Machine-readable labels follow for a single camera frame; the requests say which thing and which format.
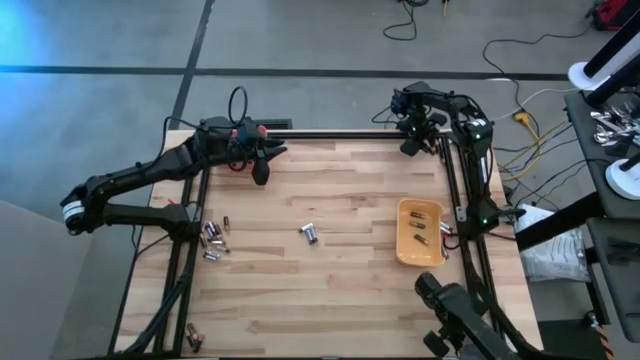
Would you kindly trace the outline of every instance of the wood grain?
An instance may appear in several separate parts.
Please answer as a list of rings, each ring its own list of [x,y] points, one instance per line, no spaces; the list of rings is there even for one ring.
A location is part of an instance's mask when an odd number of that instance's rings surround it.
[[[169,132],[167,148],[190,134]],[[211,170],[204,217],[222,222],[229,216],[232,230],[226,240],[232,254],[217,263],[197,258],[187,321],[206,336],[199,356],[431,355],[422,337],[441,325],[415,294],[415,279],[430,270],[443,284],[464,284],[464,275],[459,251],[450,251],[444,265],[430,269],[395,260],[400,199],[435,200],[444,208],[443,220],[455,225],[438,157],[420,153],[410,158],[399,152],[399,144],[288,141],[289,150],[270,163],[264,187],[253,184],[249,171]],[[457,175],[464,189],[459,171]],[[151,206],[178,202],[182,185],[156,184]],[[504,204],[497,171],[491,191],[498,205]],[[318,233],[315,246],[297,231],[310,222]],[[513,235],[506,226],[496,232]],[[142,244],[162,235],[159,229],[145,229]],[[117,350],[132,343],[157,310],[170,245],[163,242],[138,259]],[[489,236],[487,248],[500,305],[528,341],[541,348],[516,244]],[[477,266],[473,246],[472,253]],[[173,341],[176,312],[177,306],[167,346]],[[191,354],[186,341],[183,354]]]

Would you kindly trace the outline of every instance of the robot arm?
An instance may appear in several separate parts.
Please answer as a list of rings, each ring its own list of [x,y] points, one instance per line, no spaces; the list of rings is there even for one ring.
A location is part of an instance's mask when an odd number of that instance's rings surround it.
[[[242,170],[254,162],[252,176],[264,185],[269,178],[268,162],[286,151],[283,142],[265,138],[260,128],[245,118],[233,124],[225,118],[202,120],[194,134],[179,146],[169,149],[155,160],[108,173],[92,176],[76,186],[60,205],[71,234],[91,233],[107,224],[160,226],[171,235],[191,225],[190,216],[181,205],[151,208],[115,205],[109,199],[162,180],[184,180],[205,166],[228,164]]]

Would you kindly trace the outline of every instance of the gray floor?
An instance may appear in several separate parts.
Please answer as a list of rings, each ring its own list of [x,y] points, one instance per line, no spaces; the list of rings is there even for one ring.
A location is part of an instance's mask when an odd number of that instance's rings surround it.
[[[205,0],[5,1],[0,5],[0,49],[8,51],[0,51],[0,65],[184,68],[204,4]],[[218,0],[197,64],[200,68],[493,72],[481,56],[487,41],[533,40],[545,32],[580,33],[587,25],[582,16],[590,4],[590,0],[457,0],[443,18],[440,2],[432,1],[416,10],[418,39],[395,42],[381,35],[384,27],[406,19],[393,0]],[[506,71],[564,73],[573,62],[588,59],[610,35],[589,32],[579,39],[548,39],[534,47],[499,44],[489,49],[489,57]],[[14,44],[18,40],[21,46]],[[60,221],[58,202],[72,186],[89,175],[155,154],[161,122],[172,112],[181,81],[182,76],[0,73],[4,105],[0,200]],[[515,107],[510,82],[427,81],[441,90],[473,96],[490,117]],[[248,114],[253,117],[291,118],[299,129],[368,128],[371,116],[388,104],[392,89],[411,82],[196,76],[183,117],[196,121],[225,115],[229,92],[241,84],[249,91]],[[566,82],[522,82],[520,98],[544,88],[570,87]],[[545,93],[527,108],[542,132],[565,119],[561,94]],[[570,130],[554,142],[573,137]],[[512,120],[497,122],[497,146],[519,147],[531,141]],[[582,159],[576,143],[552,155],[522,181],[536,187]],[[499,152],[496,156],[501,163],[510,158]],[[582,170],[549,199],[564,206],[591,189],[587,171]],[[515,198],[525,194],[519,190]],[[142,189],[118,200],[144,204],[148,196],[149,189]],[[88,255],[77,259],[83,270],[51,350],[55,358],[106,351],[129,271],[130,231],[129,227],[101,229]],[[583,287],[533,284],[539,319],[580,317],[590,308]],[[629,344],[615,324],[610,328],[616,355],[640,359],[640,347]]]

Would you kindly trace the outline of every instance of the yellow plastic tray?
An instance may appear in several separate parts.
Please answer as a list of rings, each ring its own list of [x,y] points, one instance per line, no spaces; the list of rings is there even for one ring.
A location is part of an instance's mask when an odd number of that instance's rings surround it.
[[[424,219],[411,216],[411,212],[425,215]],[[445,258],[442,256],[442,237],[440,235],[440,217],[442,206],[430,200],[402,199],[398,204],[398,225],[396,233],[396,258],[399,262],[412,266],[438,266]],[[409,225],[416,221],[426,225],[418,229]],[[425,238],[429,245],[414,238],[415,234]]]

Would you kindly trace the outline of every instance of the black metal frame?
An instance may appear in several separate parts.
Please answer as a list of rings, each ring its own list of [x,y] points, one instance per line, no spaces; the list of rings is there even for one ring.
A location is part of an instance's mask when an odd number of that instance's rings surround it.
[[[304,140],[304,139],[403,139],[402,133],[396,130],[386,130],[386,131],[367,131],[367,130],[355,130],[355,131],[270,131],[270,137],[283,139],[283,140]],[[440,134],[438,136],[440,141],[441,148],[441,159],[443,160],[444,166],[447,171],[447,180],[449,183],[449,190],[451,193],[451,202],[453,208],[462,206],[460,200],[460,193],[458,191],[457,180],[455,175],[455,168],[453,165],[453,159],[451,157],[451,149],[449,146],[449,140],[447,138],[447,134]],[[205,169],[201,173],[201,182],[200,189],[198,190],[198,198],[196,202],[196,206],[200,210],[199,219],[197,221],[202,221],[204,204],[206,201],[206,194],[208,189],[208,179],[210,176],[210,169]],[[463,174],[463,178],[465,184],[468,184],[468,173],[466,172],[466,166],[462,166],[461,172]],[[190,194],[192,191],[193,178],[190,178],[185,181],[184,188],[182,191],[182,199],[181,204],[187,205],[190,201]],[[458,229],[463,229],[461,226],[461,222],[456,220],[458,225]],[[480,260],[480,265],[482,268],[482,279],[484,284],[486,284],[485,291],[487,291],[491,296],[496,298],[496,292],[493,285],[493,276],[491,274],[491,267],[489,265],[489,257],[486,251],[486,245],[484,243],[484,238],[480,237],[476,239],[476,244],[478,246],[478,257]],[[171,350],[164,350],[165,345],[165,337],[166,337],[166,319],[163,324],[159,327],[156,336],[155,342],[152,347],[152,352],[145,354],[126,354],[126,353],[114,353],[116,340],[118,337],[118,333],[120,331],[120,324],[122,322],[122,317],[124,315],[124,307],[128,297],[129,286],[131,284],[131,279],[133,277],[133,269],[135,267],[135,263],[131,266],[131,271],[129,272],[129,278],[127,280],[127,288],[125,289],[120,312],[118,314],[118,318],[116,319],[116,325],[114,326],[113,334],[111,337],[111,343],[109,345],[109,351],[106,356],[102,357],[104,359],[159,359],[159,358],[180,358],[182,351],[182,343],[184,339],[184,328],[186,325],[186,319],[188,315],[188,307],[189,307],[189,297],[191,294],[191,283],[193,280],[193,271],[195,266],[188,266],[189,264],[195,264],[196,254],[198,249],[198,239],[194,238],[189,241],[189,250],[187,253],[187,265],[185,269],[190,269],[191,274],[188,278],[187,286],[181,294],[180,305],[177,314],[176,328],[175,328],[175,337],[173,340],[173,346]],[[163,301],[166,299],[168,293],[174,286],[176,280],[176,273],[178,268],[178,262],[180,259],[180,252],[182,251],[182,246],[180,244],[174,243],[171,248],[171,255],[169,258],[168,268],[167,268],[167,276],[165,279],[165,288],[163,293]],[[471,252],[469,248],[469,243],[467,241],[460,242],[460,251],[463,257],[463,266],[465,273],[465,282],[467,284],[467,288],[469,293],[477,298],[477,290],[478,286],[483,286],[483,284],[478,284],[474,281],[474,276],[477,278],[476,270],[473,265]],[[492,317],[493,328],[496,332],[498,332],[501,336],[503,333],[500,331],[497,322]]]

